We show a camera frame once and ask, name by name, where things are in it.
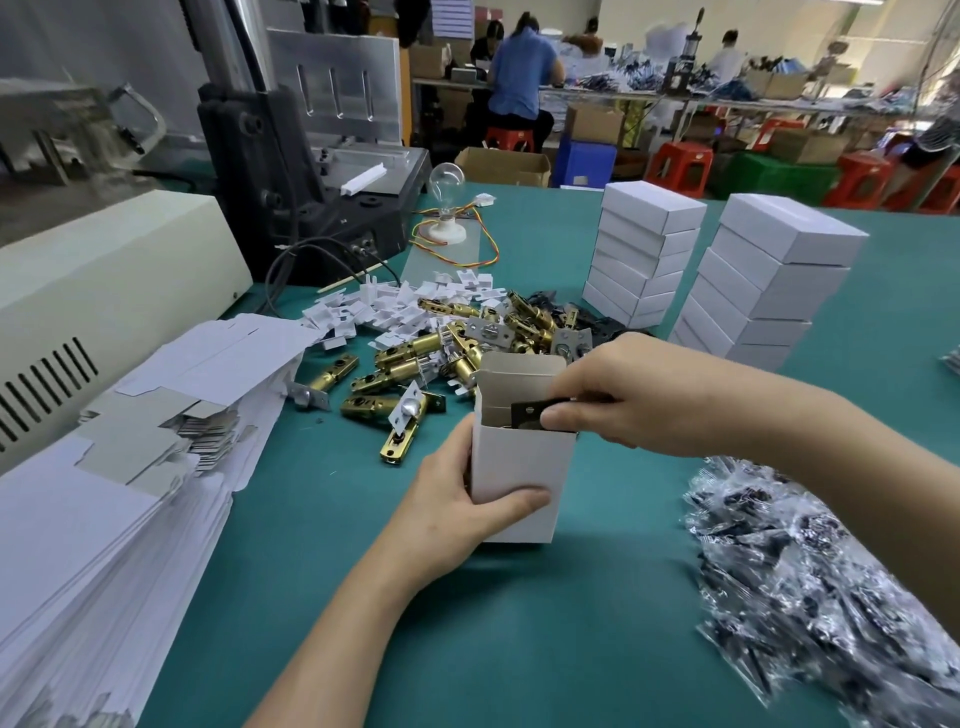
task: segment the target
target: white shirt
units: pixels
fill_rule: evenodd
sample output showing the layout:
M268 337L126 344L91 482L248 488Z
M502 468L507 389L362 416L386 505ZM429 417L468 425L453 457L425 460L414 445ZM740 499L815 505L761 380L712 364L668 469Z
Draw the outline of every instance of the white shirt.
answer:
M725 84L740 74L746 58L747 54L736 48L721 48L713 60L707 64L707 68L720 77L721 84Z

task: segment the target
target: right hand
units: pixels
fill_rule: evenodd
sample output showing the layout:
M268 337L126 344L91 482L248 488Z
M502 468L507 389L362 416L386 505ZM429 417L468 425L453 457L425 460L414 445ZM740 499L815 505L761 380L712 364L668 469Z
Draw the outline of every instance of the right hand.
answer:
M749 457L824 390L709 354L625 333L554 377L546 429L596 432L681 457Z

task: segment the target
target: forearm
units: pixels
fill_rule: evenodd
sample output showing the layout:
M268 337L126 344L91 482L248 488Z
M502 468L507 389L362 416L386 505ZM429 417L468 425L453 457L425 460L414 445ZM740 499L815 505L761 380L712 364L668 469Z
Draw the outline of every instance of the forearm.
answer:
M378 549L349 573L247 728L363 725L384 650L415 591Z
M747 453L821 498L949 633L960 636L960 469L816 388Z

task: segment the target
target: clear plastic bag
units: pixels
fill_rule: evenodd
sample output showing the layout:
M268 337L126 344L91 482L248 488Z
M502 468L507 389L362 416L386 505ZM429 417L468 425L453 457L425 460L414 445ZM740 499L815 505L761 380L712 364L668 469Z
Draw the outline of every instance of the clear plastic bag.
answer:
M730 458L690 486L699 631L764 704L797 680L854 726L960 727L960 648L822 501Z

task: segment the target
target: open box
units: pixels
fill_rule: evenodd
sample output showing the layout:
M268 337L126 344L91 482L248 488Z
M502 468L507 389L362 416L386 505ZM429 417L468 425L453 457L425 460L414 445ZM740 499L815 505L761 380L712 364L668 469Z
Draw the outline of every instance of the open box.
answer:
M497 544L549 544L557 525L560 497L573 457L575 432L513 429L511 404L547 399L561 356L486 352L476 373L476 420L470 497L488 503L523 486L550 491L550 503L487 541Z

